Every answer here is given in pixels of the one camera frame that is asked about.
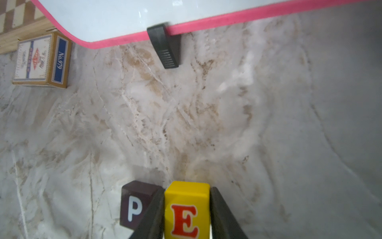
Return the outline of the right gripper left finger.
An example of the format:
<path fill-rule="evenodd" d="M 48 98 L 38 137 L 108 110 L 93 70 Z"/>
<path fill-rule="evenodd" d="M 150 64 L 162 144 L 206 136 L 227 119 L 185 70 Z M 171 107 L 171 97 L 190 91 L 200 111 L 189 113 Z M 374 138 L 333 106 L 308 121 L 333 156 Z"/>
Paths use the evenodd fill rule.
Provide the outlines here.
<path fill-rule="evenodd" d="M 165 190 L 159 189 L 129 239 L 162 239 L 165 228 Z"/>

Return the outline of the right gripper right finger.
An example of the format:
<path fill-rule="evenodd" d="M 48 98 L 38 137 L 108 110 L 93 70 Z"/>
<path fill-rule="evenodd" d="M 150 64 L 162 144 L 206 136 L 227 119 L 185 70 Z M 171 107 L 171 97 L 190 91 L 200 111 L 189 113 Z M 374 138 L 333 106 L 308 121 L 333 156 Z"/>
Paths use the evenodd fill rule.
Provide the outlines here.
<path fill-rule="evenodd" d="M 210 189 L 213 239 L 248 239 L 217 187 Z"/>

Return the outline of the dark purple P block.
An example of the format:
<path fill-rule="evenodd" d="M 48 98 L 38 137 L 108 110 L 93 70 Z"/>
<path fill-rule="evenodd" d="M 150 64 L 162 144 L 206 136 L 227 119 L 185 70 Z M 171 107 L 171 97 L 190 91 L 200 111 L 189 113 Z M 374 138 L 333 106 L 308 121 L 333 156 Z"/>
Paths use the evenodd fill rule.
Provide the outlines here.
<path fill-rule="evenodd" d="M 161 186 L 141 181 L 131 181 L 122 186 L 120 225 L 135 230 L 143 219 L 154 195 Z"/>

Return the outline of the yellow E block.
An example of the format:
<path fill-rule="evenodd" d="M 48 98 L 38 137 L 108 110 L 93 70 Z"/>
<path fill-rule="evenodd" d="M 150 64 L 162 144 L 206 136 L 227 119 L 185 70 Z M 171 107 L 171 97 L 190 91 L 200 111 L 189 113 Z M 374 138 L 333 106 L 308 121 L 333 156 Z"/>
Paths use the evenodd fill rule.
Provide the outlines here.
<path fill-rule="evenodd" d="M 174 181 L 165 191 L 166 239 L 210 238 L 210 185 Z"/>

